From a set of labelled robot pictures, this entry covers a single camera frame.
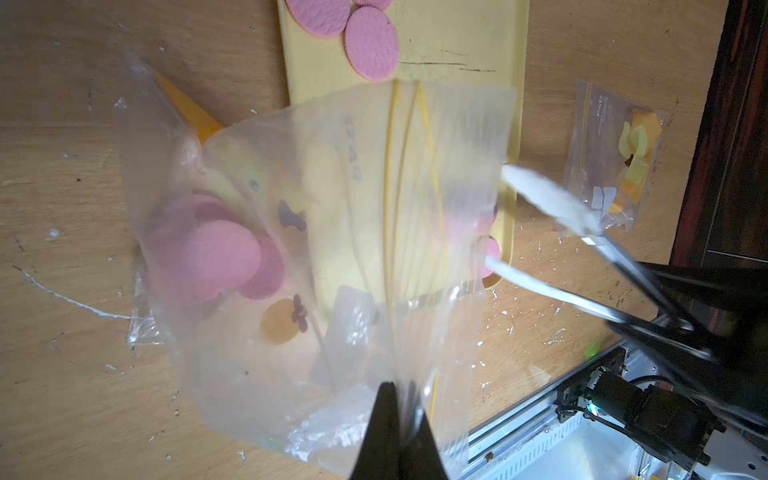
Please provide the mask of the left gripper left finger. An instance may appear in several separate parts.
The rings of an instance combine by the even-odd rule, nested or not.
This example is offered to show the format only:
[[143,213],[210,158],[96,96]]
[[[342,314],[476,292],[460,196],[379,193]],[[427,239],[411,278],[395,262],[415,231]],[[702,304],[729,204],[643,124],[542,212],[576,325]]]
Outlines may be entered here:
[[384,382],[379,386],[368,427],[349,479],[398,479],[399,449],[397,390],[392,382]]

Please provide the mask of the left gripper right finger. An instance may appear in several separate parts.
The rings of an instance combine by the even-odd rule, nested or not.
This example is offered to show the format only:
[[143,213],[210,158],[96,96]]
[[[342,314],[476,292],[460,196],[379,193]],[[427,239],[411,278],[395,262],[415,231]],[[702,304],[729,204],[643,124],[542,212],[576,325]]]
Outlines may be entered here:
[[400,451],[400,478],[405,480],[448,480],[428,422],[423,416],[414,436]]

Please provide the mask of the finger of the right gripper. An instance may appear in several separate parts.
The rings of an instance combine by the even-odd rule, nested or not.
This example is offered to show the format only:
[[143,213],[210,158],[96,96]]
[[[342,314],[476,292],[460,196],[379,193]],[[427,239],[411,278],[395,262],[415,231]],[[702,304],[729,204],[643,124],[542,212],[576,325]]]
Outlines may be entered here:
[[640,262],[664,288],[732,312],[767,310],[767,270],[695,268]]
[[677,384],[741,426],[767,424],[767,326],[727,337],[639,320],[609,328],[661,364]]

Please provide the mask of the pink round cookie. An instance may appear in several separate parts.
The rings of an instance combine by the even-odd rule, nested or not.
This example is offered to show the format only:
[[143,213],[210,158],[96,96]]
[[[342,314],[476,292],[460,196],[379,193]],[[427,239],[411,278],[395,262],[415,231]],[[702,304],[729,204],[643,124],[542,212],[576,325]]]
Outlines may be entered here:
[[264,300],[276,295],[286,278],[286,266],[275,241],[269,236],[257,238],[261,257],[256,273],[238,292],[251,300]]
[[167,248],[167,271],[186,298],[205,302],[243,286],[258,270],[261,247],[244,226],[228,220],[201,223]]
[[374,7],[381,11],[385,11],[393,0],[354,0],[354,3],[359,7]]
[[368,81],[386,80],[397,68],[396,28],[383,11],[373,6],[359,7],[351,14],[343,43],[353,70]]
[[287,0],[286,6],[307,33],[320,39],[340,35],[351,11],[348,0]]

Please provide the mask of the clear resealable bag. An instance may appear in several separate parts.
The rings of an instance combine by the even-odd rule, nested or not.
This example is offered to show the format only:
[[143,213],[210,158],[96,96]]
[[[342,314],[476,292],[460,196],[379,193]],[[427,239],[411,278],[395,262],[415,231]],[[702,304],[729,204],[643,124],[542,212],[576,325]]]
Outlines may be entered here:
[[516,92],[385,81],[204,135],[132,53],[115,107],[149,308],[206,425],[341,475],[468,460]]
[[563,185],[599,214],[603,228],[636,223],[666,125],[651,108],[578,82]]

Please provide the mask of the yellow tray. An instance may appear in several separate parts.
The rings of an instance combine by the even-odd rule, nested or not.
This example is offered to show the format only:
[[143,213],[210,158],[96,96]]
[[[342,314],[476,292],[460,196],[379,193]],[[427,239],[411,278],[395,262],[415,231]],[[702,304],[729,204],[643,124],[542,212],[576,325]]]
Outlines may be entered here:
[[263,121],[285,171],[281,196],[307,225],[314,306],[434,308],[479,290],[515,90],[344,88],[344,43],[324,46],[281,21],[291,81],[327,91]]

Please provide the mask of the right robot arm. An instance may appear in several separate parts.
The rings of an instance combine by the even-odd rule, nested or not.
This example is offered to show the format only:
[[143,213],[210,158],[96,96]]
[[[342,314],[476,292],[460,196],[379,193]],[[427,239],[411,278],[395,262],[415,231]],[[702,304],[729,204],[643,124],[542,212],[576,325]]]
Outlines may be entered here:
[[662,370],[626,379],[617,361],[594,363],[561,384],[565,422],[581,414],[693,479],[764,479],[767,447],[767,271],[640,263],[662,294],[659,323],[612,330]]

